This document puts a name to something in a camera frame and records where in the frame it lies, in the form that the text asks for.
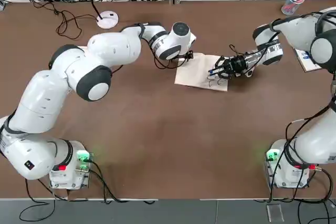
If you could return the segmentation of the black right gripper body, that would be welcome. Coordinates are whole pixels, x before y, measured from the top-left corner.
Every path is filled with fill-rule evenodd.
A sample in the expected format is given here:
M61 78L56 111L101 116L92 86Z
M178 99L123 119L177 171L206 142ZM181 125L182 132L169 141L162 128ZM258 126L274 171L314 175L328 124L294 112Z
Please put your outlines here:
M247 69L247 63L244 56L236 56L231 59L231 66L234 74L241 74Z

